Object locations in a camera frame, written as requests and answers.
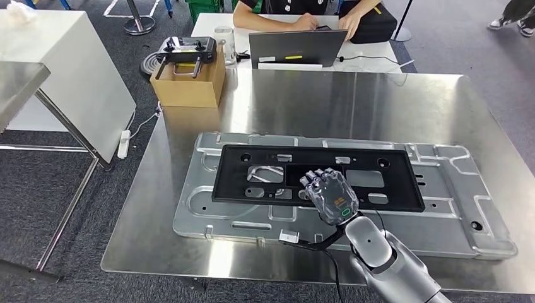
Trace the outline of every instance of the laptop lid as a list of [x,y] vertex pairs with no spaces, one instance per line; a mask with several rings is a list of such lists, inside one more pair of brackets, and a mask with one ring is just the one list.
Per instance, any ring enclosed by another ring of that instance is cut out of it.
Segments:
[[250,33],[252,68],[258,63],[304,63],[332,66],[347,30]]

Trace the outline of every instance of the mounting hole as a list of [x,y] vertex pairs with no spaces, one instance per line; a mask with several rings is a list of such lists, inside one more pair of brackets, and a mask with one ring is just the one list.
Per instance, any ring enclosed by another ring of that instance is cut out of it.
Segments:
[[243,162],[248,162],[250,160],[250,155],[248,153],[244,153],[240,159],[242,159]]
[[477,221],[472,221],[471,225],[472,225],[472,228],[477,231],[483,230],[483,225]]
[[377,164],[384,169],[390,166],[390,162],[388,162],[388,160],[385,158],[379,158],[379,160],[377,160]]

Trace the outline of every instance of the black bag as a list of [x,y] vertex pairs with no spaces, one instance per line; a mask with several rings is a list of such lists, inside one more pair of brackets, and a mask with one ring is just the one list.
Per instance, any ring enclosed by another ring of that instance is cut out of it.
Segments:
[[[344,1],[340,7],[338,18],[347,15],[357,3],[358,1]],[[351,38],[352,43],[377,43],[390,40],[394,30],[396,30],[397,20],[382,3],[379,3],[376,8],[360,18],[358,28]]]

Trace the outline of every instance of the shoe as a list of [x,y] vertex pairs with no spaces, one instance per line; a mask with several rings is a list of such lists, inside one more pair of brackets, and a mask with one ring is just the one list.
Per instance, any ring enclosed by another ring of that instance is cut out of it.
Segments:
[[531,37],[533,36],[533,28],[527,28],[523,22],[521,22],[520,20],[517,21],[517,25],[519,26],[520,28],[520,34],[522,34],[522,36],[524,37]]
[[490,30],[499,30],[503,27],[503,23],[501,19],[496,19],[492,21],[488,26],[488,29]]

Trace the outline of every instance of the stainless steel table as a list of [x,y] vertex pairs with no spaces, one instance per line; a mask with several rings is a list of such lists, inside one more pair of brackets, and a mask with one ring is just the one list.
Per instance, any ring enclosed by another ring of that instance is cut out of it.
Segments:
[[56,247],[57,241],[61,237],[63,230],[67,226],[71,215],[78,204],[85,186],[87,185],[93,171],[100,164],[106,170],[111,168],[110,164],[104,160],[91,143],[80,133],[76,126],[61,112],[55,103],[40,89],[41,84],[48,78],[50,71],[41,63],[32,62],[6,62],[0,61],[0,134],[5,130],[9,122],[26,104],[28,99],[35,94],[41,103],[65,126],[65,128],[76,138],[81,146],[36,146],[36,145],[6,145],[0,144],[1,150],[34,150],[45,152],[81,152],[89,153],[93,161],[89,165],[81,184],[78,186],[73,199],[65,211],[59,225],[54,232],[42,257],[39,259],[35,269],[15,264],[0,259],[0,270],[10,273],[25,275],[30,278],[38,278],[50,282],[59,281],[60,277],[44,271],[46,264]]
[[[535,294],[535,179],[465,76],[228,69],[219,109],[164,108],[101,267],[105,271],[295,282],[334,281],[321,253],[204,241],[172,229],[203,131],[464,145],[518,246],[501,262],[423,258],[443,288]],[[363,284],[333,251],[341,283]]]

